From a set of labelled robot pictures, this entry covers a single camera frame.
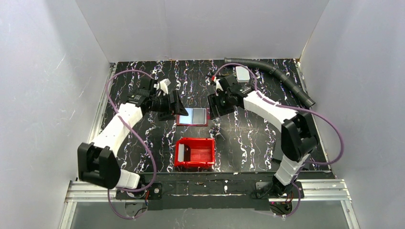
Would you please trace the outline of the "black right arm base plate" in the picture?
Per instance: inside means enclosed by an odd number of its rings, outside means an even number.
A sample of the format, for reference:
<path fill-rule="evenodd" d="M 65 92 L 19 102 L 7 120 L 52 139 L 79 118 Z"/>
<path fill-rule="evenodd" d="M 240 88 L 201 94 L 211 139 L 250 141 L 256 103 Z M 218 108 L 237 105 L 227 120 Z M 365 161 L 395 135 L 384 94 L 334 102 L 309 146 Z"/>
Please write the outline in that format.
<path fill-rule="evenodd" d="M 255 187 L 251 193 L 253 199 L 264 198 L 284 198 L 284 200 L 297 199 L 305 197 L 304 188 L 301 182 L 296 181 L 294 184 L 283 186 L 282 184 L 274 184 L 270 182 L 256 182 Z"/>

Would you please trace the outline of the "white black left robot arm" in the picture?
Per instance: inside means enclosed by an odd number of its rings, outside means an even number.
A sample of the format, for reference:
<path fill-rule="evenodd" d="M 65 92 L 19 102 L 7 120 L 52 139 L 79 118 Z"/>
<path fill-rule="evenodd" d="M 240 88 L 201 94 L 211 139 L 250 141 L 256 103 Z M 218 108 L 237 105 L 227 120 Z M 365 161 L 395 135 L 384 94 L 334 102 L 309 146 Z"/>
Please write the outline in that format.
<path fill-rule="evenodd" d="M 116 157 L 132 127 L 148 112 L 156 112 L 160 121 L 188 115 L 178 90 L 169 91 L 170 83 L 169 79 L 141 78 L 140 86 L 119 106 L 104 130 L 90 143 L 81 143 L 78 147 L 80 180 L 108 189 L 144 189 L 139 185 L 140 175 L 121 169 Z"/>

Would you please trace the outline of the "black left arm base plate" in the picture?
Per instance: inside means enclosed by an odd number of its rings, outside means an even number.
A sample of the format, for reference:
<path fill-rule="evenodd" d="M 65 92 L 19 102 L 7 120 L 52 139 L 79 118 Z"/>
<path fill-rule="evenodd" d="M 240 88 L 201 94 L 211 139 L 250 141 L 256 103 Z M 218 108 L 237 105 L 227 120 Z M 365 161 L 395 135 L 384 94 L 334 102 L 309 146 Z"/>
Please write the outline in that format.
<path fill-rule="evenodd" d="M 159 200 L 162 198 L 163 185 L 161 183 L 154 183 L 148 189 L 141 192 L 125 192 L 118 190 L 116 192 L 116 199 L 119 200 Z"/>

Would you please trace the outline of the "red plastic bin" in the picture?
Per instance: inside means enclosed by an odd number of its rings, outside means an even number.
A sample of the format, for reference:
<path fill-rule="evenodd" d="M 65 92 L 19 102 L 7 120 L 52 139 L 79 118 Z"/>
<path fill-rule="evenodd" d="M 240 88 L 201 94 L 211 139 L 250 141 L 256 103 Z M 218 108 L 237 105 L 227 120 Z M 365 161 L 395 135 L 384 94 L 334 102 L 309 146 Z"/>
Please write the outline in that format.
<path fill-rule="evenodd" d="M 215 164 L 213 138 L 181 138 L 175 146 L 175 167 L 211 168 Z"/>

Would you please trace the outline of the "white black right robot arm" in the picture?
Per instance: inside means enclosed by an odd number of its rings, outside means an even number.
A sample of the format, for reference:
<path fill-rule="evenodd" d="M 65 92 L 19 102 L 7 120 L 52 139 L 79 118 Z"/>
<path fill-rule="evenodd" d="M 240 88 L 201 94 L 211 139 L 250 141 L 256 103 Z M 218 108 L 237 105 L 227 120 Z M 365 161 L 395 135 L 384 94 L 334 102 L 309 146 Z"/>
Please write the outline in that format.
<path fill-rule="evenodd" d="M 252 86 L 241 85 L 234 76 L 214 79 L 215 93 L 208 96 L 210 119 L 233 113 L 237 107 L 255 113 L 281 133 L 283 156 L 273 182 L 286 187 L 319 143 L 310 114 L 282 108 Z"/>

